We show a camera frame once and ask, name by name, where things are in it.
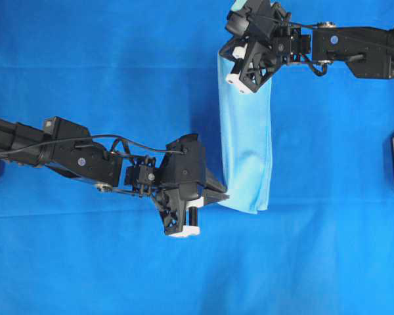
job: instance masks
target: black metal frame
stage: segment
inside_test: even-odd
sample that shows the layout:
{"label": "black metal frame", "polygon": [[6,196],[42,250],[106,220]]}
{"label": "black metal frame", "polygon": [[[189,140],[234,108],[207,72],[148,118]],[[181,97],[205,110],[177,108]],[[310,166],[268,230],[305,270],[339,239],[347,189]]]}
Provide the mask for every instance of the black metal frame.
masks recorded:
{"label": "black metal frame", "polygon": [[[124,153],[116,150],[122,142]],[[71,121],[46,119],[43,130],[0,119],[0,159],[32,167],[46,166],[68,179],[95,185],[100,192],[150,197],[160,212],[166,235],[178,234],[186,225],[197,226],[197,208],[225,200],[227,189],[206,166],[206,151],[198,135],[186,135],[168,144],[164,159],[130,154],[126,139],[118,137],[108,151],[92,140],[89,130]],[[119,189],[123,160],[130,162]]]}
{"label": "black metal frame", "polygon": [[[253,93],[283,65],[307,64],[322,76],[330,64],[342,61],[358,78],[394,78],[394,29],[337,28],[330,22],[304,26],[291,22],[291,16],[270,0],[247,0],[239,11],[229,12],[226,29],[233,37],[220,55],[235,63],[231,73]],[[302,35],[302,28],[313,30],[312,61],[307,56],[311,37]],[[245,57],[234,57],[237,47],[246,47]]]}

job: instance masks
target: light blue cloth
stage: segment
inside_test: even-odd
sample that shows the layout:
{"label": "light blue cloth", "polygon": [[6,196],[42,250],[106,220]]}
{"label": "light blue cloth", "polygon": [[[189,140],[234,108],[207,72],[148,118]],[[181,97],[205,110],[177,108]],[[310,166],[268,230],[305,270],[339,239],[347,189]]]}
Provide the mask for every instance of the light blue cloth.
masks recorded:
{"label": "light blue cloth", "polygon": [[234,5],[232,6],[232,11],[239,11],[246,4],[247,0],[236,0]]}
{"label": "light blue cloth", "polygon": [[219,104],[223,173],[230,199],[221,203],[235,210],[267,210],[273,166],[271,80],[256,94],[241,95],[225,81],[233,63],[218,56]]}

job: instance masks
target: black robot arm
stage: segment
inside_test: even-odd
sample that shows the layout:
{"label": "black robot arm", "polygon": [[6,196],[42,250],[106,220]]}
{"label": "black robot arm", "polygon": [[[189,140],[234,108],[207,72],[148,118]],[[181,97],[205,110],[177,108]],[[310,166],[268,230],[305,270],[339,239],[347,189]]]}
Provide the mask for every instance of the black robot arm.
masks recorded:
{"label": "black robot arm", "polygon": [[[115,141],[107,150],[94,141],[97,138]],[[116,150],[119,144],[124,153]],[[154,157],[131,154],[129,144],[165,153],[161,165],[156,167]],[[125,159],[131,166],[125,175],[126,189],[119,189]],[[100,192],[150,197],[170,236],[199,234],[198,208],[228,198],[227,189],[206,166],[205,148],[197,135],[183,136],[166,150],[156,150],[116,135],[91,136],[86,127],[59,117],[46,119],[42,130],[0,119],[0,160],[45,166],[68,179],[88,182]]]}
{"label": "black robot arm", "polygon": [[[291,17],[270,0],[247,0],[229,12],[226,29],[233,37],[220,55],[234,62],[226,80],[240,93],[256,93],[283,65],[306,64],[323,76],[329,65],[341,61],[358,78],[394,78],[394,28],[303,25]],[[303,35],[303,28],[312,30],[312,37]]]}

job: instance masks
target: bolt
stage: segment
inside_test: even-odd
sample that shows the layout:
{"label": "bolt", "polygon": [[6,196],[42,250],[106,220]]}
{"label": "bolt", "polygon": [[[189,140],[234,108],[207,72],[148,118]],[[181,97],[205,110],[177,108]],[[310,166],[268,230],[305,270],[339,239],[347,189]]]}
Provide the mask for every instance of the bolt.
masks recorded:
{"label": "bolt", "polygon": [[83,167],[86,165],[86,160],[83,157],[81,157],[78,159],[77,164],[79,164],[79,166]]}
{"label": "bolt", "polygon": [[331,44],[335,45],[339,42],[339,37],[336,35],[333,35],[333,36],[331,36],[330,41],[331,41]]}

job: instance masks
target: blue towel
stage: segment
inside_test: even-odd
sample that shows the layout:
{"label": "blue towel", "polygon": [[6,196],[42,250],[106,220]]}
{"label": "blue towel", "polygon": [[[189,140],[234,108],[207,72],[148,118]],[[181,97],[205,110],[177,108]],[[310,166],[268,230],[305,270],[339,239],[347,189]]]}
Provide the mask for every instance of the blue towel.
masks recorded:
{"label": "blue towel", "polygon": [[223,172],[230,199],[221,204],[247,213],[267,210],[273,166],[271,80],[242,95],[226,82],[233,63],[218,56]]}

